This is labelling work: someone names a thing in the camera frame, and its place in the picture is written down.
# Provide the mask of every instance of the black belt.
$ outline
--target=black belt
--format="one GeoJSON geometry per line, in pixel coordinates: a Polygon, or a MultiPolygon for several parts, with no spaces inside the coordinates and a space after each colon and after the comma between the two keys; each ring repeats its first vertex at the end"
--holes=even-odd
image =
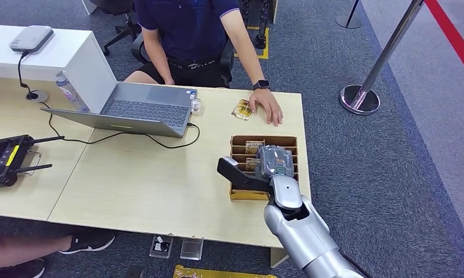
{"type": "Polygon", "coordinates": [[[197,70],[197,69],[202,69],[204,67],[208,67],[210,65],[216,64],[218,59],[212,59],[212,60],[202,60],[202,61],[180,61],[178,59],[174,58],[167,58],[167,61],[169,62],[169,65],[172,67],[178,68],[180,70],[197,70]]]}

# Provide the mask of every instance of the black shorts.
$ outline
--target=black shorts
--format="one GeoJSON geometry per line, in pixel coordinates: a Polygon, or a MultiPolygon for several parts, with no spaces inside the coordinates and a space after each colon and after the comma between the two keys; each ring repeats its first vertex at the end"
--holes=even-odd
{"type": "MultiPolygon", "coordinates": [[[[170,74],[174,79],[174,83],[180,86],[194,86],[194,87],[225,87],[230,88],[229,74],[225,72],[219,65],[219,59],[186,63],[173,58],[168,59],[170,74]]],[[[163,78],[152,62],[147,63],[138,69],[159,84],[165,84],[163,78]]]]}

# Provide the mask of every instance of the gray floor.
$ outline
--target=gray floor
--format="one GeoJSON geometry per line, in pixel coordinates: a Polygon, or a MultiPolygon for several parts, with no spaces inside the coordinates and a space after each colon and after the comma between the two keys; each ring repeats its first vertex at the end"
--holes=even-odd
{"type": "MultiPolygon", "coordinates": [[[[362,2],[384,45],[408,2],[362,2]]],[[[464,37],[464,0],[439,2],[464,37]]],[[[389,64],[464,226],[464,65],[427,7],[389,64]]]]}
{"type": "MultiPolygon", "coordinates": [[[[274,90],[302,93],[312,199],[344,252],[374,277],[464,277],[462,224],[434,164],[423,159],[428,150],[390,68],[374,87],[383,104],[376,114],[356,116],[338,104],[340,89],[362,82],[379,51],[363,9],[357,15],[364,28],[345,30],[334,23],[351,4],[281,4],[270,32],[270,59],[261,62],[274,90]]],[[[122,22],[99,11],[88,17],[78,0],[0,0],[0,24],[90,29],[100,43],[122,22]]],[[[129,44],[128,39],[114,45],[108,57],[118,79],[139,66],[129,44]]],[[[239,63],[233,77],[233,87],[250,87],[239,63]]],[[[74,229],[80,227],[0,218],[0,233],[54,237],[74,229]]],[[[134,264],[145,266],[145,277],[171,277],[175,264],[302,277],[290,260],[269,269],[266,248],[205,242],[203,259],[191,262],[178,258],[177,244],[165,260],[147,257],[151,239],[120,233],[100,253],[48,256],[45,277],[122,277],[134,264]]]]}

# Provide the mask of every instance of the laptop keyboard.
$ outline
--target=laptop keyboard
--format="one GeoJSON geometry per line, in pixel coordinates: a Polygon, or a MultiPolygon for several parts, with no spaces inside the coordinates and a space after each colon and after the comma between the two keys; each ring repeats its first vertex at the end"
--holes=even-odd
{"type": "Polygon", "coordinates": [[[179,128],[186,124],[184,121],[188,109],[186,106],[111,100],[104,111],[104,115],[142,120],[158,120],[170,127],[179,128]]]}

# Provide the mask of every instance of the stanchion base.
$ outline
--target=stanchion base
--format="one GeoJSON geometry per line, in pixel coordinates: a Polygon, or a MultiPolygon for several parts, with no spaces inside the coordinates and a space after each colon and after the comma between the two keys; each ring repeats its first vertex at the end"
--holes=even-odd
{"type": "Polygon", "coordinates": [[[336,17],[336,23],[347,29],[358,29],[361,27],[361,20],[357,19],[356,17],[352,17],[351,21],[348,23],[349,16],[338,16],[336,17]]]}
{"type": "Polygon", "coordinates": [[[351,102],[355,99],[360,90],[360,85],[348,85],[341,90],[339,102],[344,108],[359,115],[370,115],[380,107],[380,99],[374,91],[370,90],[358,109],[351,107],[351,102]]]}

